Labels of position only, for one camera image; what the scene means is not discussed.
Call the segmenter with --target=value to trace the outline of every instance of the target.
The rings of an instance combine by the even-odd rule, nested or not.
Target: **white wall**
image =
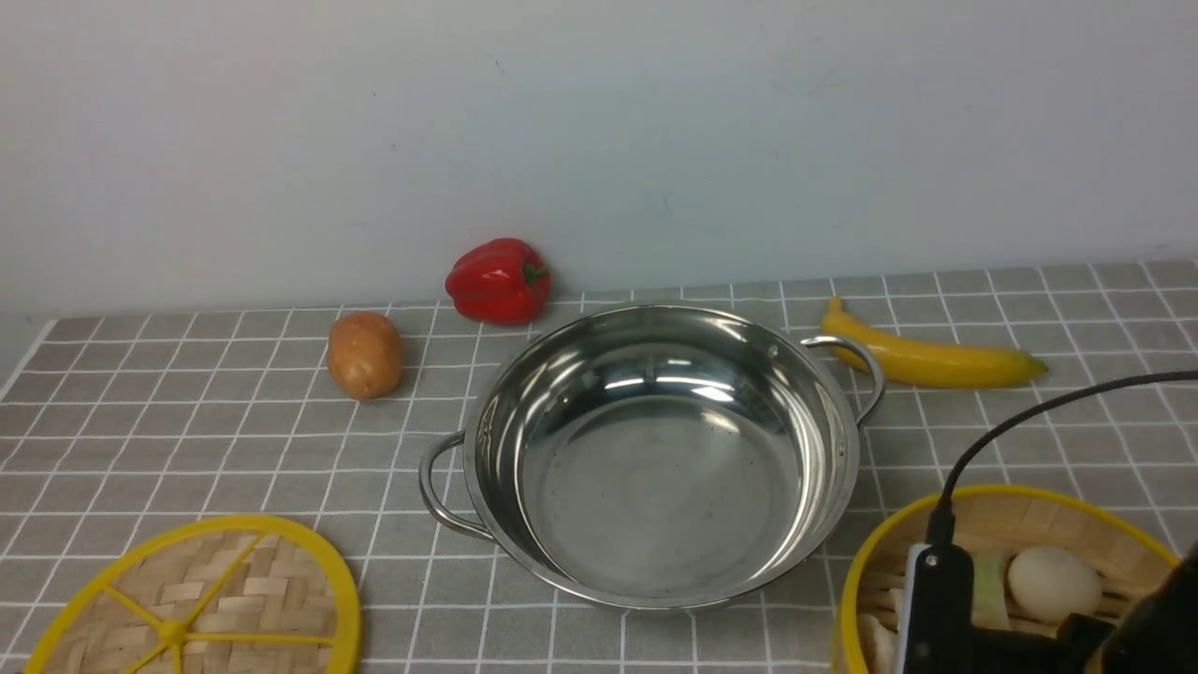
[[[0,306],[1198,250],[1194,0],[0,4]]]

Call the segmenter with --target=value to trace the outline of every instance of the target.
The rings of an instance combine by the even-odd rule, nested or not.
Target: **pot handle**
[[[861,408],[861,413],[857,415],[857,427],[860,429],[865,426],[865,423],[873,417],[875,412],[877,412],[878,403],[882,402],[882,396],[887,393],[887,376],[882,372],[882,364],[878,363],[878,359],[873,358],[870,350],[863,347],[854,340],[849,340],[848,336],[817,334],[816,336],[807,336],[807,339],[799,342],[799,345],[803,345],[809,350],[816,350],[819,347],[840,347],[853,352],[857,358],[865,363],[865,368],[870,369],[870,377],[873,378],[873,393],[870,395],[870,400],[865,402],[865,407]]]
[[[432,487],[432,462],[437,461],[437,457],[446,454],[447,451],[461,445],[466,442],[466,435],[461,431],[446,436],[437,442],[436,445],[429,448],[429,451],[424,453],[424,457],[420,459],[420,500],[424,502],[424,508],[429,509],[429,514],[434,520],[444,524],[447,528],[453,529],[459,534],[465,534],[467,536],[473,536],[476,539],[482,539],[484,541],[495,542],[495,536],[486,530],[482,524],[477,524],[468,520],[462,520],[456,515],[449,512],[441,499],[437,498],[437,492]]]

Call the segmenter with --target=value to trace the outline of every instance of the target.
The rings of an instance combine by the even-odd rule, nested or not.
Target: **red bell pepper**
[[[549,267],[519,238],[496,238],[462,255],[446,277],[461,315],[500,324],[531,322],[549,298]]]

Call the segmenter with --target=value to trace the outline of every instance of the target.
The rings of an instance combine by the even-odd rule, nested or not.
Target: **banana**
[[[845,311],[840,297],[828,300],[822,328],[825,334],[848,336],[867,347],[882,364],[887,379],[900,384],[934,389],[1002,389],[1027,384],[1048,372],[1043,362],[1025,352],[916,342],[876,329]],[[845,350],[834,351],[836,358],[854,370],[866,372],[861,359]]]

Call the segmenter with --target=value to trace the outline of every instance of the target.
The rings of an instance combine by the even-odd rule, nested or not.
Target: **bamboo basket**
[[[887,629],[897,630],[898,617],[889,590],[903,588],[907,553],[922,542],[928,514],[938,498],[926,497],[896,512],[858,551],[845,582],[833,636],[831,669],[836,674],[870,674],[858,638],[858,614],[872,614]],[[970,554],[1017,554],[1034,546],[1059,546],[1088,561],[1102,581],[1096,617],[1115,624],[1156,590],[1178,564],[1176,555],[1136,527],[1054,492],[985,485],[957,490],[952,504],[957,518],[954,542]],[[1010,594],[1006,608],[1012,629],[1055,633],[1057,625],[1033,619]]]
[[[109,565],[25,672],[349,674],[361,634],[353,578],[325,539],[278,517],[217,517]]]

